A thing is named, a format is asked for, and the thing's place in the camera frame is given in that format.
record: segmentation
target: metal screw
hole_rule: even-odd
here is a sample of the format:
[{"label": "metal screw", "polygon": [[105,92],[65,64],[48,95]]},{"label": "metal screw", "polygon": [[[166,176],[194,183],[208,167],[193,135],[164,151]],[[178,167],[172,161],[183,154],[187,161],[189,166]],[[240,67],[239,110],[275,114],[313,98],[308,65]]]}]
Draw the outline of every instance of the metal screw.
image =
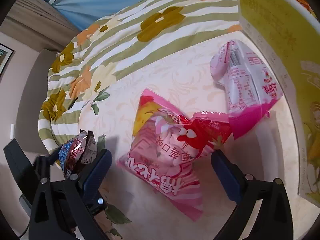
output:
[{"label": "metal screw", "polygon": [[41,184],[46,184],[46,183],[47,183],[47,181],[48,181],[48,179],[47,179],[47,178],[42,178],[42,179],[41,179],[41,181],[40,181],[40,183],[41,183]]},{"label": "metal screw", "polygon": [[253,180],[254,179],[254,176],[252,176],[251,174],[246,174],[244,177],[246,180]]},{"label": "metal screw", "polygon": [[276,178],[276,179],[275,179],[275,182],[276,182],[276,184],[279,184],[279,185],[281,185],[281,184],[282,184],[282,180],[281,180],[281,179],[279,179],[279,178]]},{"label": "metal screw", "polygon": [[76,180],[76,179],[78,179],[78,177],[79,177],[78,174],[75,173],[75,174],[71,174],[70,179]]}]

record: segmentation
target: cartoon character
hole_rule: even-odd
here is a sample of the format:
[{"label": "cartoon character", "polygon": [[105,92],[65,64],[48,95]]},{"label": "cartoon character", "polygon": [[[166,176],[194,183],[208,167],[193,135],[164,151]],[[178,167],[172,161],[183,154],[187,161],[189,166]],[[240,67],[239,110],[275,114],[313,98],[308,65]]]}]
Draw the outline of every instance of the cartoon character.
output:
[{"label": "cartoon character", "polygon": [[317,192],[319,192],[318,182],[320,181],[320,171],[316,175],[316,171],[320,167],[320,103],[313,102],[310,107],[311,122],[304,123],[304,131],[307,132],[307,161],[311,163],[315,170]]},{"label": "cartoon character", "polygon": [[145,122],[159,109],[160,105],[153,101],[152,96],[141,96],[138,106],[136,119],[133,125],[133,136],[136,136]]},{"label": "cartoon character", "polygon": [[193,121],[191,124],[186,124],[181,127],[177,140],[185,142],[182,149],[187,145],[190,145],[195,149],[199,149],[196,158],[202,153],[206,145],[212,149],[214,148],[214,145],[209,142],[213,141],[212,136],[209,133],[204,132],[203,127],[197,121]]}]

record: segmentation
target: candy wrapper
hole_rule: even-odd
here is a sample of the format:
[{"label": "candy wrapper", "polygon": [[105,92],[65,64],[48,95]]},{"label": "candy wrapper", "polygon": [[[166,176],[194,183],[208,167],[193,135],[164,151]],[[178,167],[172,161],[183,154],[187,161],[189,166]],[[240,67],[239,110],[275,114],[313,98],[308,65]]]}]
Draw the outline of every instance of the candy wrapper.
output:
[{"label": "candy wrapper", "polygon": [[97,145],[93,133],[82,131],[67,141],[59,152],[59,161],[65,178],[79,173],[86,164],[92,163],[97,156]]},{"label": "candy wrapper", "polygon": [[241,41],[223,45],[210,61],[210,71],[214,81],[225,87],[235,139],[253,128],[282,96],[266,64]]},{"label": "candy wrapper", "polygon": [[200,112],[189,120],[171,103],[144,90],[131,149],[118,163],[195,221],[203,204],[192,162],[221,148],[230,134],[226,114]]}]

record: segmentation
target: yellow cartoon face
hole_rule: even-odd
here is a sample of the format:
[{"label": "yellow cartoon face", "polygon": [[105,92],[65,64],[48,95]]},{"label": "yellow cartoon face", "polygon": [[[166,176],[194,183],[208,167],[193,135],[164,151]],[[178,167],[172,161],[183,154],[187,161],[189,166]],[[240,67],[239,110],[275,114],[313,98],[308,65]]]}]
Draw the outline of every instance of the yellow cartoon face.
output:
[{"label": "yellow cartoon face", "polygon": [[136,120],[134,121],[133,125],[133,136],[137,135],[137,132],[141,129],[145,122],[160,108],[161,106],[155,102],[147,102],[143,106],[139,107]]}]

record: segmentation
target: pink and white wrapper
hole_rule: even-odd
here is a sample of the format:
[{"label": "pink and white wrapper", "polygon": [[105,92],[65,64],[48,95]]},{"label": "pink and white wrapper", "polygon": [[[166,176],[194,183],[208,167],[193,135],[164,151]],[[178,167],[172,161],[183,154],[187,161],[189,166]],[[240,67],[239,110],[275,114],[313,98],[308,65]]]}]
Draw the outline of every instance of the pink and white wrapper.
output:
[{"label": "pink and white wrapper", "polygon": [[192,162],[220,148],[231,134],[226,114],[200,112],[191,120],[150,90],[140,97],[136,121],[156,110],[133,136],[118,164],[164,194],[193,221],[203,213],[200,182]]},{"label": "pink and white wrapper", "polygon": [[220,48],[210,61],[210,71],[214,81],[225,88],[234,139],[268,115],[283,94],[266,64],[239,40]]}]

